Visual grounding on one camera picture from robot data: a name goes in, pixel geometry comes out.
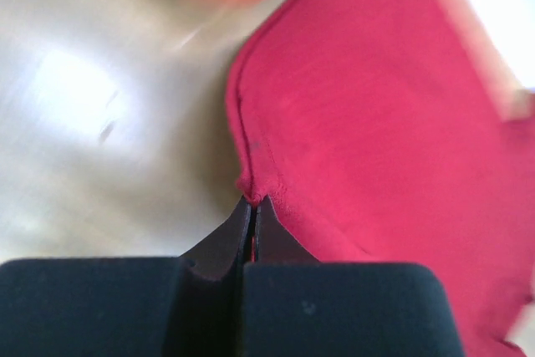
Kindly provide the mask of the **red t-shirt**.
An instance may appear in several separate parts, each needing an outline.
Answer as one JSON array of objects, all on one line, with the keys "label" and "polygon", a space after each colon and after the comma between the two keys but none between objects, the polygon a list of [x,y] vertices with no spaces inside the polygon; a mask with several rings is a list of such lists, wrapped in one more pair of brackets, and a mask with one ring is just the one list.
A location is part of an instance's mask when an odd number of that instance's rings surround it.
[{"label": "red t-shirt", "polygon": [[501,121],[437,0],[287,0],[226,106],[239,189],[316,258],[426,265],[470,356],[522,354],[534,122]]}]

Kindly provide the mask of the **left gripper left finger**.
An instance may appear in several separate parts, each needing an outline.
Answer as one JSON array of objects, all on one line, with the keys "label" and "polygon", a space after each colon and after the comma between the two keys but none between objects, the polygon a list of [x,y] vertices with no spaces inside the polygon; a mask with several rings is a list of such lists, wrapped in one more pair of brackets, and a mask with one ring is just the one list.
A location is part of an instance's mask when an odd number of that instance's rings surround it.
[{"label": "left gripper left finger", "polygon": [[178,257],[1,266],[4,356],[230,356],[251,207]]}]

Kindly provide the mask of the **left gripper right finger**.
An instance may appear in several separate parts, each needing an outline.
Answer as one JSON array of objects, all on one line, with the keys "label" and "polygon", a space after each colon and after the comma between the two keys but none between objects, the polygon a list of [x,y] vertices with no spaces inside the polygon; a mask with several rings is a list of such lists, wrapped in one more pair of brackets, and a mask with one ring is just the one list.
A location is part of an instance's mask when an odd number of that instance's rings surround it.
[{"label": "left gripper right finger", "polygon": [[445,289],[415,263],[321,263],[272,202],[254,213],[243,267],[242,356],[461,356]]}]

